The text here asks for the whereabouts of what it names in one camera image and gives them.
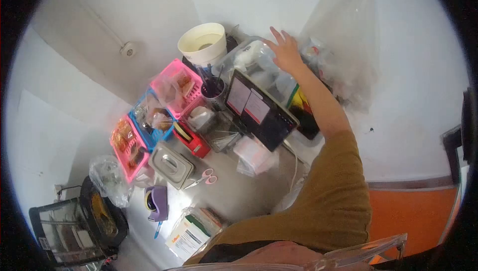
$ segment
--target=white cable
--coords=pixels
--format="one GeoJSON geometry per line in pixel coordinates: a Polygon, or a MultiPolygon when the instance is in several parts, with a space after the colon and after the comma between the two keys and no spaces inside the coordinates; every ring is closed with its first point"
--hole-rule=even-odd
{"type": "Polygon", "coordinates": [[[289,192],[292,192],[292,187],[294,186],[294,180],[296,179],[296,175],[297,175],[298,158],[297,158],[296,151],[292,148],[292,145],[290,144],[290,142],[284,140],[284,144],[289,147],[289,149],[292,151],[292,153],[296,157],[296,170],[294,171],[294,176],[292,177],[291,187],[289,189],[289,192]]]}
{"type": "Polygon", "coordinates": [[[297,164],[298,164],[298,160],[297,160],[297,154],[294,150],[292,150],[292,152],[294,153],[294,155],[296,156],[296,171],[294,171],[294,176],[292,177],[292,183],[291,183],[291,188],[289,190],[289,192],[292,192],[292,187],[294,186],[294,180],[296,179],[296,175],[297,175],[297,164]]]}
{"type": "Polygon", "coordinates": [[[95,20],[97,20],[99,22],[100,26],[111,36],[112,39],[114,39],[120,45],[120,47],[124,47],[124,43],[120,39],[120,37],[118,35],[116,35],[116,33],[108,25],[106,25],[106,23],[101,19],[101,17],[95,11],[93,11],[92,8],[90,8],[86,3],[83,3],[81,0],[78,0],[78,2],[80,4],[80,6],[85,11],[87,11],[87,13],[92,18],[94,18],[95,20]]]}

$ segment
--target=tape roll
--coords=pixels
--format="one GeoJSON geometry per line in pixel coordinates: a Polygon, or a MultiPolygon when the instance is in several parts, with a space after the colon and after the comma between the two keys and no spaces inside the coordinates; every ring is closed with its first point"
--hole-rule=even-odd
{"type": "Polygon", "coordinates": [[[144,205],[146,208],[150,211],[156,212],[156,206],[152,202],[152,196],[151,196],[151,190],[146,192],[146,195],[144,196],[144,205]]]}
{"type": "Polygon", "coordinates": [[[176,132],[181,135],[182,138],[184,138],[184,140],[186,140],[187,142],[191,142],[193,139],[186,133],[186,131],[184,131],[184,129],[181,127],[180,124],[178,124],[177,122],[174,122],[173,123],[173,126],[175,126],[175,129],[176,129],[176,132]]]}

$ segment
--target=pink plastic basket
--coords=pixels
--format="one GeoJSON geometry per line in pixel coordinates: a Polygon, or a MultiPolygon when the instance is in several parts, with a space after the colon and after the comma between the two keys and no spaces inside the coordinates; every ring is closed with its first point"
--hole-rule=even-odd
{"type": "Polygon", "coordinates": [[[146,166],[148,164],[148,160],[149,160],[150,155],[146,151],[144,153],[143,160],[141,160],[141,162],[138,164],[138,166],[134,170],[132,170],[128,167],[129,156],[131,155],[131,148],[133,147],[133,145],[138,143],[145,150],[147,150],[148,148],[146,147],[145,143],[141,139],[140,134],[136,130],[136,127],[134,126],[134,124],[131,121],[131,119],[129,118],[129,116],[125,115],[125,116],[123,116],[123,119],[128,121],[129,125],[131,126],[131,129],[133,130],[133,133],[134,133],[133,139],[131,139],[129,141],[128,147],[124,150],[124,152],[121,152],[119,149],[116,149],[116,147],[115,147],[114,143],[111,141],[111,139],[110,139],[110,144],[115,151],[115,154],[116,154],[116,157],[118,158],[119,163],[123,167],[123,171],[126,175],[126,180],[128,181],[128,183],[131,183],[131,181],[133,181],[133,179],[135,178],[136,174],[140,171],[141,167],[146,166]]]}
{"type": "MultiPolygon", "coordinates": [[[[172,77],[177,72],[181,71],[182,69],[191,76],[191,78],[194,81],[194,86],[191,92],[189,93],[189,95],[187,95],[187,97],[184,98],[184,107],[183,107],[184,109],[182,111],[174,110],[173,108],[168,106],[169,111],[171,112],[171,114],[173,115],[175,119],[179,119],[182,113],[184,112],[184,110],[187,108],[187,106],[190,103],[192,103],[198,96],[201,95],[201,86],[203,85],[203,81],[201,80],[201,77],[198,76],[195,72],[193,72],[190,68],[188,68],[185,64],[183,64],[177,58],[173,60],[161,73],[159,73],[159,75],[161,76],[166,75],[166,76],[172,77]]],[[[151,88],[154,90],[159,86],[159,82],[161,80],[159,75],[156,78],[154,78],[154,80],[151,82],[151,88]]]]}

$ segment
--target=olive green shirt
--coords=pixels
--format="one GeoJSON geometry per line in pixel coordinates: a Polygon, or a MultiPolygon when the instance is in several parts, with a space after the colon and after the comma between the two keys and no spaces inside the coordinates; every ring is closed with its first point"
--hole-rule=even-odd
{"type": "Polygon", "coordinates": [[[327,139],[294,204],[283,212],[239,221],[184,265],[196,264],[214,245],[289,240],[332,251],[368,242],[372,209],[352,132],[327,139]]]}

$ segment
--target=tablet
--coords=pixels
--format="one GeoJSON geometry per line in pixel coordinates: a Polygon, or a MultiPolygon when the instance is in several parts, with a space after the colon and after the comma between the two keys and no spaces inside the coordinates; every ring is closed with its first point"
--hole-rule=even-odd
{"type": "Polygon", "coordinates": [[[296,117],[239,70],[232,74],[225,103],[269,151],[274,151],[299,125],[296,117]]]}

